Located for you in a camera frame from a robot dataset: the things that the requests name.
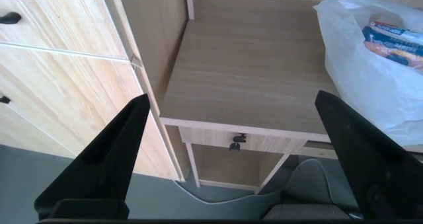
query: wooden cabinet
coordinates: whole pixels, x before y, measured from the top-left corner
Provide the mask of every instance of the wooden cabinet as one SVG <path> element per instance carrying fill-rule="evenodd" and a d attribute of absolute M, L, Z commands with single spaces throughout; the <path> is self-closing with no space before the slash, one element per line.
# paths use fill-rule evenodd
<path fill-rule="evenodd" d="M 197 186 L 259 192 L 290 155 L 336 158 L 314 105 L 320 90 L 338 94 L 325 70 L 319 2 L 187 1 L 192 20 L 160 117 L 179 127 Z M 230 149 L 239 133 L 240 151 Z"/>
<path fill-rule="evenodd" d="M 75 155 L 6 104 L 0 104 L 0 144 L 51 155 Z"/>
<path fill-rule="evenodd" d="M 104 0 L 0 0 L 0 42 L 127 59 Z"/>
<path fill-rule="evenodd" d="M 0 46 L 9 106 L 75 155 L 141 94 L 130 62 Z"/>
<path fill-rule="evenodd" d="M 125 1 L 135 4 L 125 9 Z M 172 69 L 186 8 L 184 0 L 160 2 L 165 5 L 154 12 L 163 13 L 156 17 L 149 3 L 139 0 L 0 0 L 0 17 L 22 16 L 16 24 L 0 24 L 0 94 L 11 99 L 0 104 L 0 143 L 76 157 L 132 98 L 148 93 L 151 111 L 134 172 L 184 181 L 185 145 L 177 128 L 160 123 L 156 98 L 162 100 L 164 91 L 160 95 L 151 88 L 152 83 L 167 86 L 169 77 L 160 71 Z M 166 53 L 154 56 L 164 63 L 148 60 L 154 52 L 148 42 L 138 49 L 134 35 L 154 36 L 130 23 L 140 16 L 127 15 L 129 10 L 145 13 L 146 28 L 161 24 L 163 17 L 176 25 L 160 29 L 167 35 Z M 173 141 L 185 150 L 174 149 Z"/>

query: shelf panel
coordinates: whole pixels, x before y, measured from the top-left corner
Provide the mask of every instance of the shelf panel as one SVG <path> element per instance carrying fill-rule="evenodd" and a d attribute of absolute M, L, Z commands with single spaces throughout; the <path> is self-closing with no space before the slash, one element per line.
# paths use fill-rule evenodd
<path fill-rule="evenodd" d="M 261 151 L 192 144 L 200 184 L 257 191 L 283 157 Z"/>
<path fill-rule="evenodd" d="M 201 0 L 182 39 L 162 121 L 328 141 L 314 100 L 319 90 L 338 93 L 325 70 L 314 4 Z"/>

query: plastic bag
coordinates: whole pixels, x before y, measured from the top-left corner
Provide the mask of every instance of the plastic bag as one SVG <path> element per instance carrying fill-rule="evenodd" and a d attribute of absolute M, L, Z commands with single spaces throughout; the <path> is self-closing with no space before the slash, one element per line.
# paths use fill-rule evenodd
<path fill-rule="evenodd" d="M 374 20 L 423 32 L 423 12 L 381 0 L 324 0 L 314 9 L 342 99 L 399 145 L 423 144 L 423 75 L 369 51 L 362 33 Z"/>

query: gray floor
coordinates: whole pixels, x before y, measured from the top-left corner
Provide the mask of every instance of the gray floor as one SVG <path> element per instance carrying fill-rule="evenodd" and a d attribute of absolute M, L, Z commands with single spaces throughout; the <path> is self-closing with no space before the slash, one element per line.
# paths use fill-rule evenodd
<path fill-rule="evenodd" d="M 35 223 L 37 214 L 33 203 L 36 197 L 71 162 L 70 159 L 24 151 L 0 145 L 0 223 Z M 337 161 L 323 161 L 331 183 L 332 198 L 341 205 L 355 206 Z M 265 188 L 265 193 L 279 190 L 292 173 L 295 161 L 288 162 Z M 293 193 L 306 194 L 322 202 L 330 202 L 325 178 L 312 163 L 304 164 L 293 175 Z M 223 201 L 252 194 L 244 190 L 202 186 L 195 187 L 193 178 L 184 183 L 198 197 Z M 273 205 L 280 202 L 279 193 L 255 196 L 229 204 L 208 205 L 196 201 L 171 180 L 135 174 L 132 176 L 126 203 L 130 218 L 172 219 L 260 219 Z"/>

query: black handle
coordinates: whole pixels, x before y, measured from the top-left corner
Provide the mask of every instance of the black handle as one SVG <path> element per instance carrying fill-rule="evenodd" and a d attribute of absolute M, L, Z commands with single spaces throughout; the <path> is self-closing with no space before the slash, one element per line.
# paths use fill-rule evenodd
<path fill-rule="evenodd" d="M 0 102 L 5 103 L 5 104 L 8 104 L 8 103 L 10 103 L 10 102 L 11 102 L 11 99 L 9 99 L 9 98 L 8 98 L 8 97 L 6 97 L 6 96 L 2 96 L 2 97 L 0 98 Z"/>
<path fill-rule="evenodd" d="M 5 16 L 0 17 L 0 24 L 16 24 L 22 19 L 20 14 L 15 12 L 7 13 Z"/>

